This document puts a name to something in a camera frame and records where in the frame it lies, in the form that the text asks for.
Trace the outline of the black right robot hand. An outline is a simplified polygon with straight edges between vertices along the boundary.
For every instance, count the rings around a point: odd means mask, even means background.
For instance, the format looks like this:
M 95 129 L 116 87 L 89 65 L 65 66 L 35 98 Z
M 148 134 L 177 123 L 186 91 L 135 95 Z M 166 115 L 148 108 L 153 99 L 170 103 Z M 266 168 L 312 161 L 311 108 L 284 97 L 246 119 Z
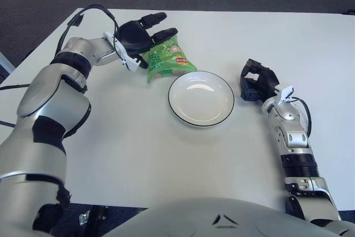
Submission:
M 251 102 L 265 102 L 276 96 L 275 86 L 279 81 L 275 73 L 260 62 L 249 59 L 240 76 L 241 98 Z

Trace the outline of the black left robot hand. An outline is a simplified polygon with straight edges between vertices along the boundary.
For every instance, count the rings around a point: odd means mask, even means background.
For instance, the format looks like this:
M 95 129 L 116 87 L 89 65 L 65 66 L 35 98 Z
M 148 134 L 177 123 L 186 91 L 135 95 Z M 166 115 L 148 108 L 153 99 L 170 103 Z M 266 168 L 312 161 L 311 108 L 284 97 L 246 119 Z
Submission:
M 147 29 L 159 24 L 166 18 L 167 15 L 165 12 L 149 14 L 141 17 L 140 20 L 124 23 L 119 28 L 118 33 L 115 34 L 115 37 L 123 45 L 128 55 L 141 61 L 139 67 L 142 69 L 147 69 L 148 63 L 143 59 L 141 54 L 164 43 L 178 33 L 176 28 L 169 28 L 159 31 L 152 36 L 148 34 Z

